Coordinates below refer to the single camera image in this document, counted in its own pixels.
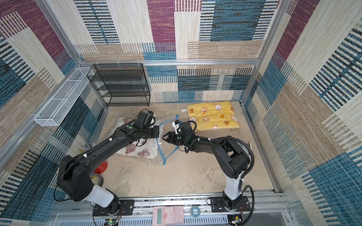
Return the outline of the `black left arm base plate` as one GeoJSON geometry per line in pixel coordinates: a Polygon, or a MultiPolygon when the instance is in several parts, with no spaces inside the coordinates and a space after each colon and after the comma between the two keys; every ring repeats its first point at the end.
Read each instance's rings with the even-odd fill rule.
{"type": "Polygon", "coordinates": [[[108,216],[131,216],[133,213],[135,200],[126,199],[113,201],[108,207],[95,206],[93,211],[94,217],[108,216]]]}

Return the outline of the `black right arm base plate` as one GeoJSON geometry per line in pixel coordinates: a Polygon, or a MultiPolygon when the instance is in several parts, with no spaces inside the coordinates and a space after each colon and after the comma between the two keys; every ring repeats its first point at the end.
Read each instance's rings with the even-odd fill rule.
{"type": "Polygon", "coordinates": [[[236,200],[226,197],[209,197],[207,204],[211,206],[212,212],[238,212],[251,211],[250,201],[246,196],[239,196],[236,200]]]}

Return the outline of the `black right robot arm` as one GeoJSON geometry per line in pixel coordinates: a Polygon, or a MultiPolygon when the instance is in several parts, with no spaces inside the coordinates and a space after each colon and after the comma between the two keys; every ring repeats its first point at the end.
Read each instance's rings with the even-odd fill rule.
{"type": "Polygon", "coordinates": [[[226,136],[218,138],[202,137],[195,134],[194,121],[173,122],[175,131],[162,136],[163,141],[184,147],[184,152],[209,153],[215,156],[223,173],[226,186],[222,193],[223,206],[227,211],[235,211],[242,200],[244,178],[254,166],[254,153],[250,146],[240,139],[226,136]]]}

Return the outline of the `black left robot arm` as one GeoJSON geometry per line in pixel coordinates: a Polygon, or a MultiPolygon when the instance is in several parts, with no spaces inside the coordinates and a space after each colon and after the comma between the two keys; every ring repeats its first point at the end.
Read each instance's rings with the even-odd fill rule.
{"type": "Polygon", "coordinates": [[[159,136],[153,112],[142,110],[135,119],[116,128],[114,133],[95,147],[60,162],[57,186],[75,202],[88,201],[114,215],[120,209],[117,195],[96,185],[90,175],[110,156],[141,139],[159,136]]]}

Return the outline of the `clear vacuum bag blue zipper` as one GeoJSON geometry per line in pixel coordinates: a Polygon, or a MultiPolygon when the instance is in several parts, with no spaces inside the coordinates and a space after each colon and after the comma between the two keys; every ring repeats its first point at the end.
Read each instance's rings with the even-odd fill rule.
{"type": "Polygon", "coordinates": [[[179,115],[170,116],[166,118],[159,118],[157,119],[155,125],[159,126],[159,137],[153,138],[157,141],[157,147],[158,152],[160,154],[160,157],[154,159],[154,160],[147,160],[147,159],[141,159],[139,157],[138,160],[150,163],[159,163],[162,165],[166,164],[167,159],[178,150],[178,146],[171,145],[169,143],[166,143],[162,136],[165,135],[167,132],[172,131],[174,128],[172,127],[172,122],[175,120],[178,120],[180,118],[179,115]]]}

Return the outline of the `yellow cartoon print blanket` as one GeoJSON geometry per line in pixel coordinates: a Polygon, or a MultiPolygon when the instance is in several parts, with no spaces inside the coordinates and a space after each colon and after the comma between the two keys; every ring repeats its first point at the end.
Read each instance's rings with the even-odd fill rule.
{"type": "Polygon", "coordinates": [[[197,124],[196,131],[238,129],[239,121],[230,101],[187,105],[190,121],[197,124]]]}

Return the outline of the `white bear print blanket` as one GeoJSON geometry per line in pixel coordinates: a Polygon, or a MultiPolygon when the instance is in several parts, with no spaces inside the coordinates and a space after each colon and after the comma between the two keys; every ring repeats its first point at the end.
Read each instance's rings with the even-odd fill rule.
{"type": "Polygon", "coordinates": [[[141,159],[154,160],[160,157],[157,147],[157,141],[155,139],[141,139],[138,141],[119,149],[116,154],[125,155],[129,157],[139,157],[141,159]]]}

